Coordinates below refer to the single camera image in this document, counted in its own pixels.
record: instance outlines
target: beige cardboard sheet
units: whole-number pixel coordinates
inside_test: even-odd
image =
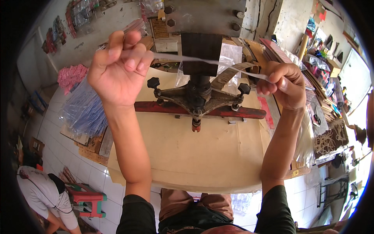
[[[176,73],[150,68],[137,101],[156,101],[147,80],[160,78],[160,89],[175,85]],[[245,95],[244,107],[258,108],[255,92]],[[203,118],[201,131],[191,130],[191,117],[137,112],[149,153],[153,183],[193,192],[238,193],[261,188],[262,159],[270,136],[266,121],[247,119],[229,125],[227,118]],[[125,185],[113,144],[108,169],[114,183]]]

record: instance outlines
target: black shirt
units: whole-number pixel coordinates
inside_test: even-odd
[[[265,194],[257,219],[255,233],[296,233],[283,185],[275,186]],[[200,234],[210,228],[226,225],[245,230],[230,222],[225,215],[192,203],[187,210],[161,221],[158,231],[160,234]],[[155,226],[154,209],[149,202],[137,195],[124,197],[117,234],[155,234],[157,233]]]

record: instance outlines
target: red plastic stool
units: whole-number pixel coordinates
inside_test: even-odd
[[[79,212],[80,216],[104,218],[105,212],[101,211],[101,202],[107,200],[105,193],[97,192],[85,183],[65,183],[69,194],[73,196],[74,202],[78,206],[88,206],[88,202],[92,203],[92,212],[87,209]]]

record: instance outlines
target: cardboard tube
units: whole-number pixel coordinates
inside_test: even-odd
[[[300,61],[303,60],[303,56],[305,53],[306,44],[308,43],[308,39],[309,39],[309,36],[307,34],[304,34],[303,39],[301,40],[299,53],[297,54]]]

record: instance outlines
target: black strap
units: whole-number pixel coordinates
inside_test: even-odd
[[[59,194],[63,193],[65,191],[65,183],[60,178],[58,178],[55,174],[49,173],[48,176],[55,183],[58,193]]]

